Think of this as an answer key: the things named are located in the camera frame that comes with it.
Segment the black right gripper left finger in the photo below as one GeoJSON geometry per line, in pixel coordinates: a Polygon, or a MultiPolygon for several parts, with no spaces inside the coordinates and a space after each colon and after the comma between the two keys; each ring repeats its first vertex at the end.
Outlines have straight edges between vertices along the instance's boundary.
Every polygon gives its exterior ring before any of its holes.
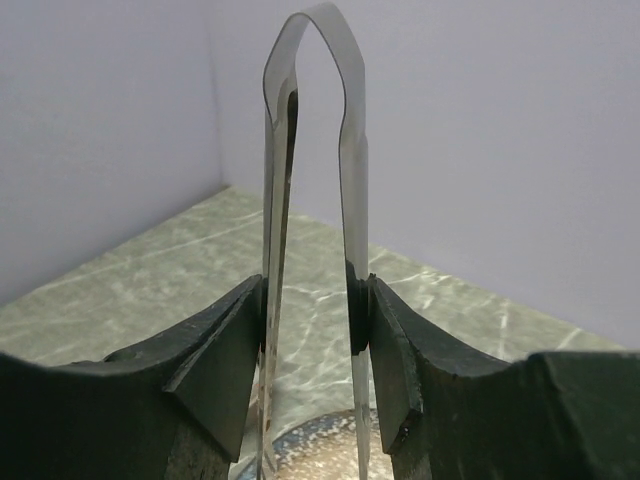
{"type": "Polygon", "coordinates": [[[97,361],[1,358],[5,479],[224,479],[239,458],[261,279],[97,361]]]}

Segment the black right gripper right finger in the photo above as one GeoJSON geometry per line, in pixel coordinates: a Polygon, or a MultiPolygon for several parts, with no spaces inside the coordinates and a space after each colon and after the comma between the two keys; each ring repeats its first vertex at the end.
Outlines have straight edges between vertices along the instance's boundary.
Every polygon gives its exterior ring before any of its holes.
{"type": "Polygon", "coordinates": [[[368,281],[382,447],[398,479],[635,479],[639,356],[546,351],[513,363],[368,281]]]}

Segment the metal serving tongs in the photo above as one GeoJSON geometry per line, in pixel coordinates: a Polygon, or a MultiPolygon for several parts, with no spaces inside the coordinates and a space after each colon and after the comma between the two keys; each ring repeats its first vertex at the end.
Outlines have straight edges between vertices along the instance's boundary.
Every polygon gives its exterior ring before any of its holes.
{"type": "Polygon", "coordinates": [[[339,8],[331,2],[320,3],[287,18],[271,49],[262,77],[265,153],[260,313],[264,330],[259,351],[256,476],[259,479],[272,479],[277,472],[272,434],[272,387],[277,362],[290,189],[298,126],[296,56],[308,26],[314,26],[324,40],[340,76],[343,92],[338,141],[339,181],[358,473],[360,478],[365,479],[370,461],[365,64],[352,30],[339,8]]]}

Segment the speckled ceramic plate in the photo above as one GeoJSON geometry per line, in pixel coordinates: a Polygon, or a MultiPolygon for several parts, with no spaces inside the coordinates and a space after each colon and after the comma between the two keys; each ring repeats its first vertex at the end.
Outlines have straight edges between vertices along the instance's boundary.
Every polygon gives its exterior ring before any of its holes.
{"type": "MultiPolygon", "coordinates": [[[[370,411],[367,479],[394,479],[390,456],[382,451],[376,409],[370,411]]],[[[324,414],[279,436],[273,443],[278,471],[273,479],[360,479],[352,410],[324,414]]],[[[256,479],[252,459],[234,479],[256,479]]]]}

